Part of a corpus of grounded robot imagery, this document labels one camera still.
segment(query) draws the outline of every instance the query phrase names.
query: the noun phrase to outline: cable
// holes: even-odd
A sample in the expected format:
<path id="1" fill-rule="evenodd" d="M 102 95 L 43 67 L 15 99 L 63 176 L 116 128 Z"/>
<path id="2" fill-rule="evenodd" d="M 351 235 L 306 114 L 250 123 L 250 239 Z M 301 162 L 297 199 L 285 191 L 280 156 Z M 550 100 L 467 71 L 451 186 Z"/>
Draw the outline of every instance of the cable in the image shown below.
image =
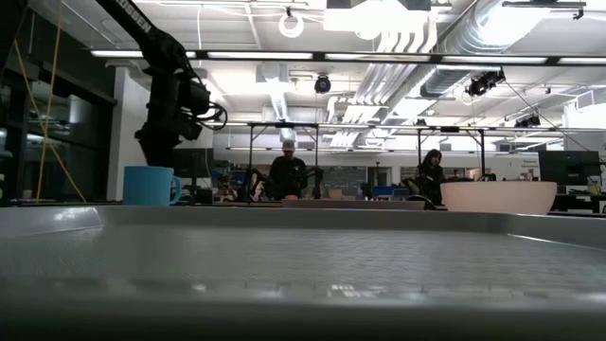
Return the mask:
<path id="1" fill-rule="evenodd" d="M 34 95 L 33 95 L 32 91 L 31 91 L 31 87 L 29 86 L 29 81 L 27 80 L 27 76 L 26 76 L 26 67 L 24 66 L 23 58 L 21 58 L 21 51 L 19 50 L 19 45 L 17 44 L 17 41 L 15 41 L 14 44 L 15 44 L 15 52 L 17 52 L 17 59 L 19 60 L 19 66 L 21 67 L 21 74 L 23 75 L 23 79 L 24 79 L 24 82 L 26 84 L 27 93 L 29 94 L 29 100 L 31 101 L 31 103 L 32 103 L 32 105 L 34 107 L 34 110 L 36 111 L 36 115 L 38 116 L 38 122 L 40 122 L 40 127 L 43 128 L 43 133 L 45 135 L 45 138 L 47 138 L 48 137 L 48 131 L 46 129 L 44 129 L 45 125 L 44 125 L 44 123 L 42 121 L 42 116 L 40 115 L 40 110 L 38 110 L 38 105 L 36 104 L 36 100 L 34 98 Z M 76 192 L 78 193 L 78 195 L 82 199 L 82 201 L 84 203 L 86 203 L 86 199 L 84 199 L 84 196 L 82 195 L 82 193 L 78 189 L 78 186 L 76 186 L 76 183 L 74 182 L 74 179 L 69 174 L 69 171 L 67 171 L 67 168 L 63 164 L 61 158 L 59 157 L 59 154 L 55 150 L 55 147 L 53 147 L 52 144 L 49 144 L 48 146 L 50 147 L 50 150 L 55 154 L 55 157 L 57 158 L 57 162 L 59 162 L 59 166 L 61 166 L 61 168 L 62 168 L 63 172 L 65 173 L 65 176 L 69 180 L 70 184 L 76 190 Z"/>
<path id="2" fill-rule="evenodd" d="M 202 31 L 200 30 L 200 14 L 202 13 L 202 6 L 198 7 L 198 15 L 196 16 L 196 25 L 198 27 L 198 49 L 202 49 Z M 198 67 L 202 67 L 202 61 L 198 61 Z"/>
<path id="3" fill-rule="evenodd" d="M 50 108 L 53 103 L 53 89 L 55 88 L 55 75 L 57 74 L 57 60 L 59 59 L 59 42 L 61 41 L 63 4 L 59 2 L 59 11 L 57 13 L 57 38 L 55 39 L 55 52 L 53 55 L 53 71 L 50 74 L 50 90 L 48 91 L 48 103 L 46 104 L 46 120 L 42 127 L 45 132 L 45 140 L 42 143 L 42 161 L 40 162 L 40 174 L 38 174 L 38 191 L 36 192 L 36 204 L 40 203 L 40 193 L 42 192 L 42 180 L 45 174 L 46 144 L 48 143 L 48 120 L 50 118 Z"/>
<path id="4" fill-rule="evenodd" d="M 562 135 L 568 137 L 571 141 L 575 142 L 577 145 L 579 145 L 579 147 L 583 148 L 585 151 L 587 152 L 591 152 L 587 147 L 583 146 L 582 144 L 580 144 L 575 138 L 573 138 L 572 136 L 570 136 L 569 134 L 567 134 L 566 132 L 564 132 L 562 129 L 560 129 L 560 127 L 558 127 L 557 125 L 553 124 L 549 119 L 547 119 L 547 117 L 543 116 L 543 114 L 541 114 L 539 112 L 539 110 L 537 110 L 534 106 L 530 105 L 530 103 L 528 103 L 527 100 L 525 100 L 522 95 L 520 95 L 514 88 L 513 86 L 511 86 L 507 81 L 504 81 L 505 84 L 508 85 L 509 89 L 511 89 L 511 91 L 513 91 L 514 94 L 516 94 L 516 96 L 518 98 L 520 98 L 530 109 L 532 109 L 532 111 L 534 111 L 534 113 L 541 117 L 542 119 L 544 119 L 545 122 L 549 123 L 549 125 L 551 125 L 555 130 L 557 130 L 559 133 L 561 133 Z"/>

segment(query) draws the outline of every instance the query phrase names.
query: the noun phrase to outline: computer monitor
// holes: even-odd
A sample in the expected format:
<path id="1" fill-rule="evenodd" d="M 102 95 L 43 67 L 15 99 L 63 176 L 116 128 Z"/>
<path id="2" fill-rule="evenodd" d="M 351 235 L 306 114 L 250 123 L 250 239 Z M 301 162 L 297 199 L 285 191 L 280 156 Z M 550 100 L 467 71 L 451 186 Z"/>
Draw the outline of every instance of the computer monitor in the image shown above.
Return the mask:
<path id="1" fill-rule="evenodd" d="M 213 150 L 210 148 L 175 149 L 172 155 L 174 157 L 175 176 L 180 178 L 208 178 L 209 171 L 212 171 Z"/>
<path id="2" fill-rule="evenodd" d="M 562 186 L 585 186 L 588 179 L 601 176 L 597 152 L 539 152 L 541 181 L 551 181 Z"/>

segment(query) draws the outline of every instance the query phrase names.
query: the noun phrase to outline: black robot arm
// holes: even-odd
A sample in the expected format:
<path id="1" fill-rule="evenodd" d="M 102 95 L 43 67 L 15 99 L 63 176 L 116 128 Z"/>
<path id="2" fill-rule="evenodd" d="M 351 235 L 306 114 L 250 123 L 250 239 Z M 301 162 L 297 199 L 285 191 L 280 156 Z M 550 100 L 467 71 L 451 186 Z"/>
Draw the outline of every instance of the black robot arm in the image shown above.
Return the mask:
<path id="1" fill-rule="evenodd" d="M 134 136 L 149 165 L 172 167 L 172 150 L 180 143 L 179 136 L 197 139 L 203 120 L 226 112 L 210 102 L 210 94 L 191 67 L 185 48 L 154 26 L 137 5 L 131 0 L 97 2 L 134 38 L 150 64 L 145 70 L 152 77 L 148 119 Z M 211 107 L 219 109 L 215 115 L 199 118 Z"/>

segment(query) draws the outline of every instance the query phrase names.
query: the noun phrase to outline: spotlight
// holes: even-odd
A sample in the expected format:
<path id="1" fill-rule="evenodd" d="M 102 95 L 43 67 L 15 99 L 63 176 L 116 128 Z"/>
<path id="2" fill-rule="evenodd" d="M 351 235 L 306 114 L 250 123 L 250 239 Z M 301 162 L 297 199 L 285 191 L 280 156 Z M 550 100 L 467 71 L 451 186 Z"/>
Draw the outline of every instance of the spotlight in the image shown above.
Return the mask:
<path id="1" fill-rule="evenodd" d="M 533 116 L 531 116 L 531 117 L 528 119 L 528 124 L 530 124 L 530 125 L 532 125 L 532 126 L 535 126 L 535 127 L 538 127 L 538 126 L 540 126 L 540 125 L 541 125 L 541 120 L 539 119 L 539 117 L 538 117 L 538 116 L 533 115 Z"/>
<path id="2" fill-rule="evenodd" d="M 486 72 L 482 77 L 477 79 L 472 79 L 472 83 L 470 86 L 465 89 L 465 92 L 468 93 L 471 97 L 478 97 L 486 94 L 490 89 L 496 86 L 496 84 L 504 81 L 505 73 L 503 73 L 503 68 L 500 71 L 490 71 Z"/>
<path id="3" fill-rule="evenodd" d="M 532 128 L 541 125 L 541 120 L 538 116 L 533 115 L 527 119 L 519 120 L 515 122 L 514 128 Z"/>

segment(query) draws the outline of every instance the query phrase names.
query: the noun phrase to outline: blue mug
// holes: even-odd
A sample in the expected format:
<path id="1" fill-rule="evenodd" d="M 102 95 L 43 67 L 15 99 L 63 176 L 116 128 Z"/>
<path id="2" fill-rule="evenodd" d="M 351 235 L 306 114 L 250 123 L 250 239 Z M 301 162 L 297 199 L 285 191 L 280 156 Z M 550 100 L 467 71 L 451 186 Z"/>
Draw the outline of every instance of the blue mug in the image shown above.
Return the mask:
<path id="1" fill-rule="evenodd" d="M 174 181 L 177 191 L 170 199 Z M 169 206 L 181 197 L 181 179 L 172 175 L 172 169 L 163 167 L 129 166 L 124 168 L 122 204 L 144 206 Z"/>

